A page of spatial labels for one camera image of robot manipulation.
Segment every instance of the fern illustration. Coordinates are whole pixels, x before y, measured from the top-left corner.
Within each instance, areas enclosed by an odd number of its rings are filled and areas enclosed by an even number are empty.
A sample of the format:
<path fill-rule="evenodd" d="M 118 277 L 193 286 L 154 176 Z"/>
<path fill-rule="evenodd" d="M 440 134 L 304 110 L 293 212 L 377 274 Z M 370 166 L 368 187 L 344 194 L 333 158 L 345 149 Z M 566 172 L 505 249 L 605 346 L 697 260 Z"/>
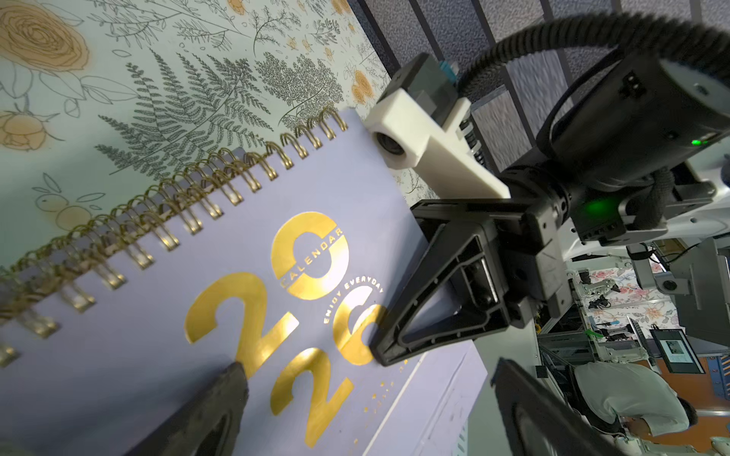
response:
<path fill-rule="evenodd" d="M 161 179 L 218 147 L 264 144 L 251 128 L 272 130 L 259 115 L 271 112 L 256 98 L 261 91 L 253 84 L 256 78 L 245 59 L 220 61 L 208 55 L 209 63 L 193 55 L 193 62 L 178 54 L 183 72 L 176 72 L 159 54 L 151 52 L 161 86 L 137 65 L 126 66 L 139 94 L 135 121 L 99 116 L 127 145 L 126 150 L 96 146 L 116 165 L 112 174 L 131 167 Z M 184 74 L 186 81 L 178 74 Z"/>
<path fill-rule="evenodd" d="M 167 20 L 179 16 L 180 12 L 163 14 L 153 9 L 143 9 L 131 0 L 90 0 L 101 9 L 99 14 L 89 15 L 89 19 L 100 26 L 107 26 L 107 36 L 117 42 L 124 41 L 128 46 L 134 40 L 139 47 L 158 41 L 157 34 L 167 26 Z"/>
<path fill-rule="evenodd" d="M 337 35 L 339 35 L 339 24 L 332 19 L 317 19 L 312 23 L 314 33 L 310 34 L 315 41 L 323 46 L 330 43 L 337 43 Z"/>
<path fill-rule="evenodd" d="M 290 68 L 271 53 L 264 53 L 264 57 L 265 61 L 256 62 L 256 69 L 266 91 L 291 106 L 279 123 L 292 130 L 326 105 L 344 100 L 342 86 L 322 60 L 317 60 L 315 65 L 311 59 L 300 55 Z"/>
<path fill-rule="evenodd" d="M 327 0 L 304 0 L 304 4 L 317 13 L 320 18 L 324 17 L 324 8 L 328 3 Z"/>
<path fill-rule="evenodd" d="M 177 35 L 184 41 L 192 43 L 207 43 L 213 49 L 231 50 L 231 40 L 226 37 L 227 30 L 211 32 L 208 27 L 199 20 L 183 19 L 174 25 Z"/>
<path fill-rule="evenodd" d="M 278 15 L 272 15 L 268 7 L 264 7 L 264 15 L 259 15 L 254 11 L 251 14 L 250 24 L 256 29 L 256 35 L 253 37 L 253 55 L 256 56 L 257 42 L 270 42 L 278 45 L 279 42 L 271 35 L 276 32 L 280 36 L 285 36 L 285 30 L 292 28 L 294 25 L 300 26 L 299 16 L 286 9 L 279 11 Z"/>

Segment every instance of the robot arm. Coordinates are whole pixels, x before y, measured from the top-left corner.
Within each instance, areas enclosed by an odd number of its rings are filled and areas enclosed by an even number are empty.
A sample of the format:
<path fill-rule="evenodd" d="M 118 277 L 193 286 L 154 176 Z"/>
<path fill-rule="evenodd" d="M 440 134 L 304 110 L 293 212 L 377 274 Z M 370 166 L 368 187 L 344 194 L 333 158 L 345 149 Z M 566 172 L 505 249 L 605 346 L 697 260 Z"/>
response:
<path fill-rule="evenodd" d="M 717 184 L 693 178 L 685 162 L 730 131 L 730 88 L 708 76 L 717 71 L 696 65 L 697 55 L 665 52 L 662 46 L 686 39 L 673 35 L 679 33 L 675 23 L 662 43 L 644 42 L 638 35 L 626 41 L 621 38 L 626 24 L 620 22 L 628 17 L 570 19 L 617 21 L 615 35 L 593 38 L 618 37 L 619 50 L 568 89 L 543 125 L 538 147 L 497 177 L 473 158 L 473 126 L 466 120 L 470 103 L 460 95 L 469 92 L 482 70 L 493 67 L 490 59 L 499 65 L 535 50 L 498 43 L 461 78 L 461 92 L 425 54 L 393 76 L 366 127 L 391 168 L 413 167 L 443 199 L 412 208 L 429 249 L 373 339 L 373 354 L 382 364 L 509 325 L 523 327 L 543 307 L 560 317 L 572 303 L 561 227 L 572 224 L 581 245 L 636 244 L 667 236 L 667 220 L 712 202 Z M 638 29 L 642 24 L 663 27 L 656 23 L 662 20 L 633 19 Z M 544 29 L 567 27 L 563 37 L 570 43 L 550 42 L 541 49 L 600 44 L 580 42 L 586 36 L 571 39 L 576 30 L 570 20 L 535 26 L 506 41 L 523 36 L 532 46 L 547 36 Z M 610 29 L 608 23 L 602 26 Z M 691 34 L 706 33 L 701 26 L 687 27 Z M 711 46 L 692 52 L 719 58 Z M 553 126 L 570 93 L 592 72 L 616 62 Z M 404 337 L 445 283 L 459 294 L 460 311 Z"/>

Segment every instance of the wall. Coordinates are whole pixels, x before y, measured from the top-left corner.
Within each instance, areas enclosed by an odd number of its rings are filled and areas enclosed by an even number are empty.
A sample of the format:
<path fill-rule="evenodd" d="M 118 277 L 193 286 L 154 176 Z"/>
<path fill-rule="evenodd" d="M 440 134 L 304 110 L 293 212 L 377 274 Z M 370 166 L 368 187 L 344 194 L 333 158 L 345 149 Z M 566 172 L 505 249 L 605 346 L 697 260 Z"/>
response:
<path fill-rule="evenodd" d="M 390 81 L 347 0 L 0 0 L 0 23 L 0 266 Z"/>

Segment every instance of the cable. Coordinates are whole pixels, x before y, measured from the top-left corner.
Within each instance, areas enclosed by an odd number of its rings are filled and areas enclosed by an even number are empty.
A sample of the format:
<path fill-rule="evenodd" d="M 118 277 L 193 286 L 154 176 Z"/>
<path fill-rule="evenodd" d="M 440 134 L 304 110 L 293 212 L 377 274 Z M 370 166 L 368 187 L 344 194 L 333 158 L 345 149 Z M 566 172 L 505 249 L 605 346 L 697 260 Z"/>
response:
<path fill-rule="evenodd" d="M 651 175 L 654 178 L 654 185 L 637 210 L 634 218 L 635 230 L 650 230 L 659 225 L 664 216 L 666 202 L 675 187 L 675 176 L 666 166 L 657 169 Z"/>
<path fill-rule="evenodd" d="M 730 85 L 730 34 L 685 20 L 601 13 L 560 18 L 528 27 L 480 55 L 458 81 L 469 96 L 491 72 L 528 54 L 565 47 L 616 47 L 655 53 Z"/>
<path fill-rule="evenodd" d="M 680 252 L 680 253 L 667 253 L 667 255 L 676 255 L 676 257 L 672 258 L 671 260 L 668 260 L 668 261 L 667 261 L 667 263 L 674 263 L 675 261 L 679 260 L 679 259 L 680 259 L 680 258 L 681 258 L 681 257 L 682 257 L 682 256 L 683 256 L 684 254 L 686 254 L 687 252 L 689 252 L 689 251 L 690 251 L 690 250 L 692 250 L 692 249 L 693 249 L 694 247 L 697 247 L 697 246 L 698 246 L 698 245 L 700 245 L 700 244 L 701 244 L 701 242 L 700 242 L 700 243 L 698 243 L 698 244 L 695 244 L 695 245 L 693 245 L 693 246 L 691 246 L 691 247 L 687 247 L 686 249 L 684 249 L 684 250 L 683 250 L 682 252 Z"/>
<path fill-rule="evenodd" d="M 659 253 L 659 251 L 656 248 L 653 248 L 652 247 L 651 249 L 649 249 L 649 246 L 647 246 L 645 242 L 640 242 L 639 244 L 641 244 L 644 247 L 646 247 L 646 250 L 648 251 L 648 254 L 649 254 L 649 256 L 648 256 L 649 260 L 651 260 L 651 261 L 653 261 L 654 263 L 657 263 L 657 264 L 662 264 L 661 261 L 657 261 L 654 258 L 651 258 L 652 256 L 656 255 L 657 258 L 664 259 L 664 257 L 661 256 L 661 254 Z"/>
<path fill-rule="evenodd" d="M 588 302 L 589 309 L 608 309 L 610 307 L 611 303 L 603 295 L 593 301 Z"/>

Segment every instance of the gold metal ring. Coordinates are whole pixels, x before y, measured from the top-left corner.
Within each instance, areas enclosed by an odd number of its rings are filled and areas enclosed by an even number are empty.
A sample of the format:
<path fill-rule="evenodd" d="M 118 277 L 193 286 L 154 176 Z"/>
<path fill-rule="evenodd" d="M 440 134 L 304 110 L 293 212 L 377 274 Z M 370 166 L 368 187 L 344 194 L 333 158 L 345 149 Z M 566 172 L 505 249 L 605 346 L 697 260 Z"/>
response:
<path fill-rule="evenodd" d="M 223 158 L 223 154 L 226 154 L 226 153 L 231 156 L 231 161 L 228 161 L 225 158 Z M 215 156 L 218 160 L 222 161 L 224 166 L 231 165 L 231 164 L 233 164 L 234 161 L 238 160 L 238 158 L 236 158 L 236 156 L 233 155 L 233 152 L 227 147 L 221 147 L 220 149 L 218 149 L 217 152 L 213 153 L 213 156 Z"/>
<path fill-rule="evenodd" d="M 50 271 L 54 277 L 61 278 L 59 286 L 53 288 L 58 288 L 58 294 L 60 295 L 61 300 L 73 307 L 77 312 L 82 314 L 86 312 L 89 307 L 96 304 L 96 299 L 82 290 L 82 288 L 74 282 L 74 279 L 81 274 L 81 271 L 77 271 L 79 274 L 74 274 L 74 272 L 65 267 L 65 265 L 61 265 L 57 268 L 52 267 Z"/>
<path fill-rule="evenodd" d="M 234 206 L 238 206 L 241 201 L 243 201 L 243 196 L 241 196 L 241 193 L 236 190 L 233 184 L 231 184 L 231 180 L 228 178 L 225 172 L 221 171 L 220 169 L 216 169 L 213 172 L 212 181 L 213 185 L 215 185 L 216 188 L 220 188 L 220 191 L 222 191 L 223 194 L 226 195 L 228 200 Z"/>
<path fill-rule="evenodd" d="M 347 130 L 347 123 L 342 119 L 342 117 L 339 116 L 339 113 L 335 108 L 332 106 L 327 106 L 324 109 L 322 109 L 322 112 L 320 113 L 320 122 L 324 122 L 327 117 L 332 117 L 337 122 L 337 125 L 339 126 L 339 129 L 342 131 Z"/>
<path fill-rule="evenodd" d="M 293 134 L 282 133 L 281 136 L 279 136 L 279 138 L 281 139 L 281 144 L 283 147 L 286 147 L 287 144 L 292 144 L 294 146 L 294 149 L 296 150 L 296 153 L 299 154 L 299 158 L 302 158 L 302 159 L 307 158 L 307 156 L 310 154 L 309 152 L 307 152 L 307 149 L 305 149 L 304 146 L 301 145 L 299 140 Z M 269 144 L 274 144 L 274 143 L 267 142 L 266 143 L 267 150 L 269 149 Z"/>
<path fill-rule="evenodd" d="M 107 259 L 104 258 L 96 249 L 85 248 L 79 250 L 75 245 L 69 244 L 69 247 L 79 255 L 76 259 L 80 264 L 89 263 L 89 266 L 109 285 L 112 290 L 116 290 L 127 282 L 127 279 L 120 273 L 116 272 L 113 267 L 109 266 Z M 73 252 L 66 248 L 66 251 L 73 255 Z"/>
<path fill-rule="evenodd" d="M 142 222 L 149 223 L 150 231 L 155 232 L 155 235 L 162 241 L 162 244 L 164 244 L 168 252 L 180 245 L 180 241 L 167 229 L 165 222 L 155 212 L 145 211 L 139 219 Z"/>
<path fill-rule="evenodd" d="M 279 155 L 279 158 L 281 159 L 281 163 L 284 165 L 285 169 L 291 169 L 291 167 L 294 166 L 294 162 L 288 157 L 288 155 L 286 155 L 286 152 L 284 152 L 284 149 L 279 147 L 279 145 L 276 144 L 275 142 L 271 142 L 271 141 L 266 142 L 266 152 L 271 153 L 271 154 L 276 152 Z"/>
<path fill-rule="evenodd" d="M 165 200 L 168 204 L 173 203 L 180 208 L 180 218 L 185 222 L 185 226 L 188 227 L 190 234 L 196 235 L 203 229 L 203 222 L 193 213 L 190 200 L 184 193 L 175 193 L 172 196 L 172 201 Z"/>
<path fill-rule="evenodd" d="M 274 180 L 279 177 L 279 174 L 271 166 L 269 166 L 269 162 L 256 152 L 246 152 L 246 155 L 243 156 L 243 160 L 249 168 L 253 168 L 256 164 L 260 163 L 261 168 L 263 168 L 266 175 L 269 176 L 269 180 Z"/>
<path fill-rule="evenodd" d="M 315 124 L 318 123 L 320 128 L 322 128 L 322 131 L 324 132 L 325 136 L 327 136 L 327 139 L 330 141 L 335 138 L 334 131 L 332 131 L 332 128 L 329 128 L 329 125 L 327 125 L 327 122 L 322 120 L 322 114 L 319 114 L 317 117 L 310 117 L 307 119 L 307 127 L 311 130 L 315 127 Z"/>
<path fill-rule="evenodd" d="M 200 188 L 198 185 L 190 186 L 185 191 L 186 194 L 190 195 L 191 198 L 194 198 L 196 201 L 199 201 L 200 204 L 205 208 L 205 210 L 208 211 L 208 214 L 210 214 L 210 217 L 212 217 L 213 220 L 218 219 L 221 215 L 223 215 L 223 211 L 220 209 L 220 206 L 213 203 L 209 198 L 208 195 L 206 195 L 203 192 L 203 189 Z"/>
<path fill-rule="evenodd" d="M 48 317 L 42 317 L 31 308 L 35 303 L 43 299 L 43 296 L 37 293 L 30 293 L 28 285 L 21 282 L 14 271 L 9 271 L 5 268 L 1 270 L 4 276 L 12 280 L 10 292 L 13 294 L 13 299 L 10 301 L 9 306 L 4 306 L 3 308 L 3 317 L 8 320 L 15 319 L 22 326 L 43 339 L 58 331 L 60 328 L 58 323 Z"/>
<path fill-rule="evenodd" d="M 205 193 L 209 195 L 215 191 L 215 184 L 213 183 L 212 174 L 205 172 L 205 170 L 203 170 L 203 165 L 204 163 L 197 162 L 193 166 L 193 170 L 200 174 L 200 186 L 203 187 L 205 189 Z M 208 167 L 210 168 L 211 173 L 215 171 L 210 165 Z"/>
<path fill-rule="evenodd" d="M 188 179 L 188 182 L 196 182 L 196 184 L 203 189 L 203 193 L 206 195 L 212 193 L 215 190 L 215 187 L 211 185 L 210 176 L 208 173 L 203 171 L 203 168 L 200 167 L 199 163 L 191 163 L 190 165 L 187 165 L 185 169 L 182 170 L 184 175 L 186 176 L 186 179 Z M 200 175 L 200 180 L 196 181 L 193 175 L 195 173 L 198 173 Z"/>
<path fill-rule="evenodd" d="M 320 141 L 318 137 L 313 135 L 312 132 L 307 129 L 305 125 L 297 125 L 294 129 L 294 136 L 299 138 L 301 135 L 305 135 L 312 143 L 312 146 L 315 147 L 315 149 L 319 149 L 320 147 L 322 147 L 322 141 Z"/>
<path fill-rule="evenodd" d="M 151 201 L 148 201 L 147 196 L 137 195 L 134 198 L 132 198 L 131 200 L 127 201 L 127 204 L 126 204 L 127 211 L 125 213 L 134 211 L 134 213 L 137 214 L 137 217 L 139 217 L 139 213 L 137 212 L 137 206 L 139 206 L 140 204 L 144 204 L 145 207 L 147 207 L 148 211 L 152 211 L 155 213 L 158 213 L 161 211 L 161 207 L 152 205 Z"/>
<path fill-rule="evenodd" d="M 112 226 L 112 222 L 117 225 L 118 229 L 115 229 Z M 129 224 L 132 224 L 132 226 L 134 226 L 133 232 L 129 235 L 130 239 L 127 238 L 127 226 Z M 155 258 L 147 253 L 147 251 L 143 249 L 141 245 L 137 244 L 139 225 L 135 223 L 132 219 L 124 220 L 122 223 L 119 223 L 117 220 L 111 219 L 109 220 L 107 225 L 117 238 L 116 246 L 120 250 L 124 250 L 125 252 L 127 252 L 127 255 L 129 255 L 129 257 L 139 266 L 140 269 L 144 271 L 155 263 Z"/>
<path fill-rule="evenodd" d="M 89 223 L 84 225 L 84 236 L 88 236 L 89 239 L 92 240 L 96 247 L 96 251 L 99 252 L 99 254 L 106 258 L 111 257 L 117 252 L 117 250 L 114 249 L 114 247 L 117 246 L 116 242 L 112 242 L 107 234 L 100 234 L 96 230 L 96 226 L 90 225 L 92 222 L 95 222 L 95 220 L 91 219 L 89 220 Z"/>

